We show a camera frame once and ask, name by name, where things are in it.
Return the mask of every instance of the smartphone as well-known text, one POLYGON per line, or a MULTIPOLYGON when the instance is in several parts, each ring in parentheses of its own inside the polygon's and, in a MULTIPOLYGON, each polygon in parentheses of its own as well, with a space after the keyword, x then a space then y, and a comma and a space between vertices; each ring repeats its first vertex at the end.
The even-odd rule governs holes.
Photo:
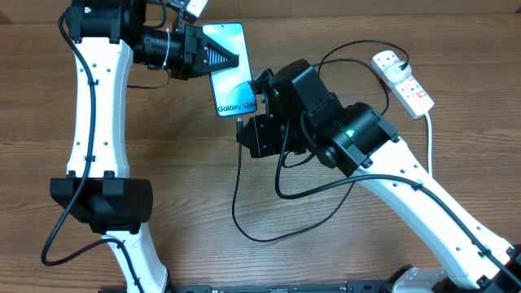
POLYGON ((210 73, 213 101, 217 116, 237 116, 257 111, 257 103, 249 81, 252 70, 247 55, 244 28, 240 23, 205 24, 203 33, 239 56, 236 68, 210 73))

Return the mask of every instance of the robotic arm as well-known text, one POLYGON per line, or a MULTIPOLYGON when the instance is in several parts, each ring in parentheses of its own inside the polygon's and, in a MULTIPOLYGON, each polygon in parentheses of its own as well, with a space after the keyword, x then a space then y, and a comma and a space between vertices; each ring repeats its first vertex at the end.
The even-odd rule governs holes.
MULTIPOLYGON (((343 108, 306 60, 252 82, 266 114, 250 118, 237 140, 253 158, 309 150, 322 164, 359 181, 429 246, 442 269, 412 268, 390 292, 517 292, 521 255, 459 205, 414 158, 398 132, 364 104, 343 108), (446 285, 453 284, 449 291, 446 285)), ((315 190, 283 199, 298 199, 315 190)))
MULTIPOLYGON (((109 243, 127 281, 127 292, 209 292, 209 286, 173 287, 161 264, 147 222, 152 210, 148 180, 129 178, 125 152, 125 95, 133 63, 167 68, 186 80, 235 67, 238 56, 206 37, 193 23, 206 1, 170 0, 179 13, 173 32, 144 26, 144 0, 73 0, 64 18, 69 37, 94 77, 86 76, 77 58, 77 121, 67 178, 50 181, 50 194, 70 213, 88 223, 109 243), (91 125, 90 89, 95 88, 92 155, 87 154, 91 125), (91 168, 82 185, 84 167, 91 168)), ((503 238, 469 215, 414 158, 397 131, 364 103, 343 108, 305 60, 277 74, 264 71, 252 82, 263 94, 266 114, 252 117, 238 133, 238 142, 254 158, 310 151, 329 168, 339 168, 348 181, 359 181, 384 200, 420 236, 443 269, 408 269, 382 286, 387 292, 517 292, 521 255, 503 238)), ((282 195, 294 199, 306 196, 282 195)), ((356 292, 347 286, 342 293, 356 292)), ((302 291, 329 291, 309 288, 302 291)), ((372 292, 363 286, 360 292, 372 292)), ((219 289, 243 292, 239 289, 219 289)), ((265 292, 248 288, 249 292, 265 292)))
POLYGON ((68 36, 94 80, 90 82, 77 56, 77 119, 72 154, 67 178, 50 180, 50 195, 67 208, 82 188, 70 213, 79 222, 88 223, 103 239, 123 243, 127 256, 118 243, 109 245, 125 275, 129 293, 173 289, 148 229, 151 183, 129 178, 125 95, 130 68, 133 63, 141 63, 149 69, 170 69, 173 78, 187 80, 238 66, 239 57, 204 35, 200 27, 183 26, 183 20, 193 23, 205 4, 201 0, 170 1, 169 7, 180 16, 174 32, 143 25, 147 6, 144 0, 73 0, 64 13, 68 36), (89 123, 91 83, 96 106, 94 146, 92 156, 88 156, 85 154, 93 127, 89 123), (90 169, 82 183, 87 160, 90 169))

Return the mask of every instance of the white power strip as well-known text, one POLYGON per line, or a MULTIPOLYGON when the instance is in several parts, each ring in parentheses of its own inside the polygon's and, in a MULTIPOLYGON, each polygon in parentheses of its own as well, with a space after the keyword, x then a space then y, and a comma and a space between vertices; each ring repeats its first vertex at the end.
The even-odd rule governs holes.
POLYGON ((414 119, 418 119, 431 110, 434 102, 411 74, 410 65, 404 70, 401 69, 404 63, 391 50, 378 53, 371 61, 373 68, 404 105, 407 112, 414 119))

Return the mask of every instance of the white cable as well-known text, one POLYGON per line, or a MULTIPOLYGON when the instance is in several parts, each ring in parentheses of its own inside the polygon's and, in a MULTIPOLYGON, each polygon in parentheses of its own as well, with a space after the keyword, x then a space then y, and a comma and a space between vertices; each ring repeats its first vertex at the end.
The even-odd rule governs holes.
POLYGON ((163 69, 166 67, 166 61, 169 59, 170 52, 170 28, 166 28, 166 35, 169 37, 168 43, 166 44, 166 55, 164 56, 163 69))
POLYGON ((425 113, 425 120, 427 121, 427 169, 432 177, 432 122, 429 113, 425 113))

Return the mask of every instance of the wooden surface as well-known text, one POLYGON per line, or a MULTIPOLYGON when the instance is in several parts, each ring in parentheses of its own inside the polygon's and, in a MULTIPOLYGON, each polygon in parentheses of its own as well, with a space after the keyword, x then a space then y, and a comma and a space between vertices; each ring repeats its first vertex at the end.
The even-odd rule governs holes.
MULTIPOLYGON (((489 229, 521 243, 519 15, 243 24, 254 75, 299 58, 316 62, 330 49, 363 38, 405 48, 414 75, 436 101, 431 113, 436 180, 489 229)), ((72 147, 74 62, 55 24, 3 25, 0 39, 0 292, 96 292, 121 286, 124 279, 107 247, 59 267, 40 263, 42 246, 63 211, 49 196, 49 179, 64 177, 72 147)), ((336 56, 369 62, 385 49, 358 45, 336 56)), ((344 106, 356 101, 384 106, 378 82, 359 65, 327 65, 322 78, 344 106)), ((162 72, 143 66, 135 65, 130 74, 132 84, 163 81, 162 72)), ((172 81, 163 90, 129 90, 127 101, 131 174, 153 185, 151 232, 176 284, 331 283, 386 278, 401 265, 439 265, 394 211, 360 186, 317 230, 271 244, 247 240, 230 216, 237 171, 234 119, 216 117, 208 78, 172 81)), ((393 96, 386 117, 424 163, 425 121, 413 120, 393 96)), ((280 200, 274 193, 276 160, 243 156, 237 214, 243 228, 258 238, 320 221, 346 191, 342 187, 307 199, 280 200)), ((282 190, 296 192, 341 177, 314 160, 305 168, 283 171, 282 190)), ((50 258, 98 238, 87 225, 68 219, 50 258)))
MULTIPOLYGON (((38 0, 37 5, 28 3, 28 0, 1 0, 0 13, 3 12, 7 21, 14 24, 54 23, 65 8, 71 5, 71 0, 38 0)), ((514 13, 519 7, 521 0, 209 0, 202 17, 211 20, 290 16, 514 13)), ((169 19, 173 20, 175 16, 176 12, 169 9, 169 19)), ((149 20, 160 20, 163 17, 161 8, 149 5, 147 17, 149 20)))

